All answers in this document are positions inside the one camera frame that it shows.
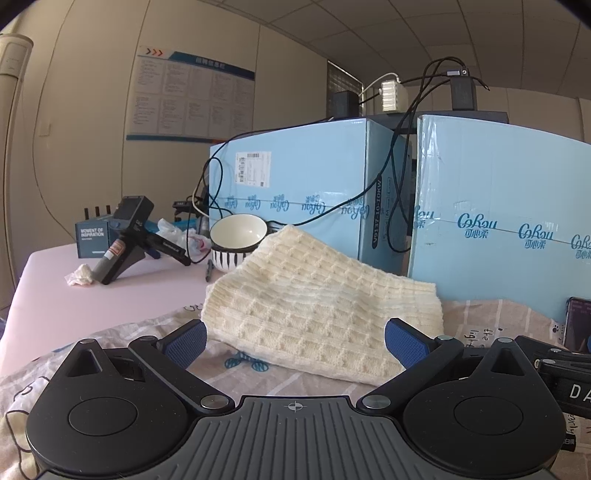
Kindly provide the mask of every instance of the white cable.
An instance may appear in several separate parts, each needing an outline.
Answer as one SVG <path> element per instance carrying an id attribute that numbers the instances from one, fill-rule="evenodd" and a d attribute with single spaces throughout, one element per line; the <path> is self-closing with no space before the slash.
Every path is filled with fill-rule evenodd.
<path id="1" fill-rule="evenodd" d="M 201 215 L 203 215 L 206 218 L 209 218 L 209 215 L 207 213 L 202 212 L 199 207 L 197 207 L 197 204 L 195 203 L 195 195 L 197 194 L 197 188 L 199 188 L 199 184 L 197 183 L 197 185 L 195 185 L 195 189 L 193 190 L 193 194 L 191 195 L 191 203 L 193 204 L 193 208 L 195 210 L 197 210 L 199 213 L 201 213 Z"/>
<path id="2" fill-rule="evenodd" d="M 394 73 L 394 72 L 385 73 L 385 74 L 383 74 L 383 75 L 382 75 L 380 78 L 377 78 L 377 79 L 375 79 L 375 80 L 374 80 L 372 83 L 370 83 L 369 85 L 367 85 L 367 87 L 365 87 L 365 88 L 363 89 L 363 91 L 361 91 L 361 93 L 359 94 L 359 97 L 361 98 L 361 96 L 362 96 L 362 95 L 363 95 L 365 92 L 367 92 L 367 91 L 368 91 L 368 90 L 369 90 L 371 87 L 373 87 L 373 86 L 374 86 L 376 83 L 378 83 L 378 82 L 379 82 L 381 79 L 384 79 L 384 78 L 386 78 L 386 77 L 387 77 L 387 76 L 389 76 L 389 75 L 394 75 L 394 76 L 396 77 L 396 81 L 397 81 L 397 82 L 400 82 L 400 77 L 398 76 L 398 74 L 397 74 L 397 73 Z"/>

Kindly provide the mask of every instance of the cardboard box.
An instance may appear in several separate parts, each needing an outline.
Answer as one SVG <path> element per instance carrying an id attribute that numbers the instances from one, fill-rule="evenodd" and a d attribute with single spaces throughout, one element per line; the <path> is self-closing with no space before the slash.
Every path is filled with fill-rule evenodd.
<path id="1" fill-rule="evenodd" d="M 91 218 L 76 224 L 78 258 L 101 258 L 119 234 L 109 226 L 112 215 Z"/>
<path id="2" fill-rule="evenodd" d="M 408 276 L 442 300 L 508 299 L 564 323 L 591 298 L 591 145 L 423 116 Z"/>
<path id="3" fill-rule="evenodd" d="M 392 131 L 359 118 L 325 122 L 254 135 L 230 142 L 218 154 L 223 164 L 221 207 L 264 220 L 299 223 L 352 198 L 378 175 L 390 149 Z M 211 148 L 213 154 L 217 146 Z M 401 180 L 404 139 L 394 148 Z M 410 199 L 411 162 L 403 184 L 403 205 Z M 220 181 L 217 162 L 210 164 L 210 191 Z M 386 241 L 386 224 L 395 199 L 392 168 L 364 197 L 301 228 L 352 258 L 399 273 L 402 255 Z M 219 212 L 210 208 L 212 220 Z M 391 240 L 403 249 L 407 226 L 400 210 L 392 218 Z"/>

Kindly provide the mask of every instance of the black and white striped bowl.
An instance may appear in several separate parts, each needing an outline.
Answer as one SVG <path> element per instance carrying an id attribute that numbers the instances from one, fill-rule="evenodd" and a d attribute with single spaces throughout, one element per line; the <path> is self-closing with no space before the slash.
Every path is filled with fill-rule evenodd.
<path id="1" fill-rule="evenodd" d="M 267 233 L 267 223 L 256 215 L 237 213 L 218 220 L 209 231 L 213 266 L 223 272 L 234 270 Z"/>

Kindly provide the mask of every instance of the smartphone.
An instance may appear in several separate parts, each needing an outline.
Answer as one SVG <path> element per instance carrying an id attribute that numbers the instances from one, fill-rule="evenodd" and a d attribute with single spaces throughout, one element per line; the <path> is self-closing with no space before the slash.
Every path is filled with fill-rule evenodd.
<path id="1" fill-rule="evenodd" d="M 591 353 L 591 300 L 570 297 L 566 302 L 564 346 L 571 352 Z"/>

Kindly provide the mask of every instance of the pink table surface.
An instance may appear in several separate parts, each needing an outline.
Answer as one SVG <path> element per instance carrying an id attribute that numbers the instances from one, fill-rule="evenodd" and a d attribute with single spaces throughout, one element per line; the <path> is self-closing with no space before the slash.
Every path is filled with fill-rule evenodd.
<path id="1" fill-rule="evenodd" d="M 69 287 L 82 263 L 76 245 L 33 253 L 22 272 L 0 340 L 0 377 L 94 332 L 164 315 L 205 299 L 206 261 L 185 267 L 163 256 L 132 265 L 110 285 Z M 212 280 L 219 273 L 214 272 Z"/>

